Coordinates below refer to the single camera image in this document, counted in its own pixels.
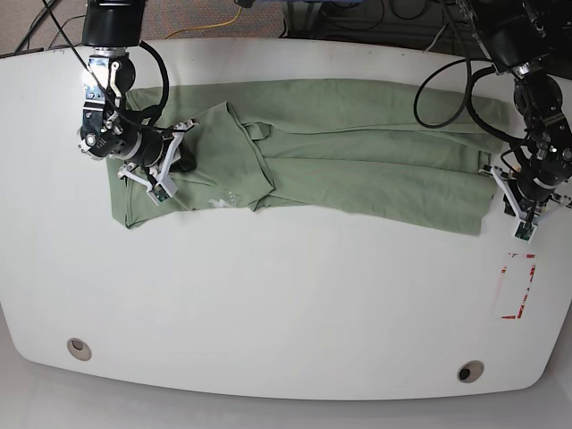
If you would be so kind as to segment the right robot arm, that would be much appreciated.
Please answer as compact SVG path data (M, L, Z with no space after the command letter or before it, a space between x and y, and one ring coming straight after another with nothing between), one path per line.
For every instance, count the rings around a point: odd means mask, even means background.
M89 1L82 45L94 53L84 62L85 102L80 128L80 150L95 160L118 159L121 179L141 184L156 203L175 195L169 173L173 167L193 170L193 155L181 151L186 132L196 126L189 119L174 126L157 126L170 93L163 58L141 39L143 1ZM136 79L129 57L131 47L141 47L156 60L162 80L160 99L141 111L131 110L127 94Z

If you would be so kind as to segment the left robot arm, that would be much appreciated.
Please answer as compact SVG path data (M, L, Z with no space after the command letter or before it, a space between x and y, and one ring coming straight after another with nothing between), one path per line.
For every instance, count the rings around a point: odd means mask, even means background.
M571 127L562 111L559 85L544 69L546 60L564 54L571 3L460 1L458 7L489 65L473 71L472 58L465 58L467 84L461 105L452 117L458 119L468 113L481 130L509 145L520 169L505 174L486 167L484 176L459 173L449 181L433 180L433 199L447 216L441 226L477 233L496 186L503 188L510 213L531 226L539 220L548 201L563 200L555 191L571 177ZM474 107L475 84L494 73L513 77L515 107L526 126L523 138L494 128Z

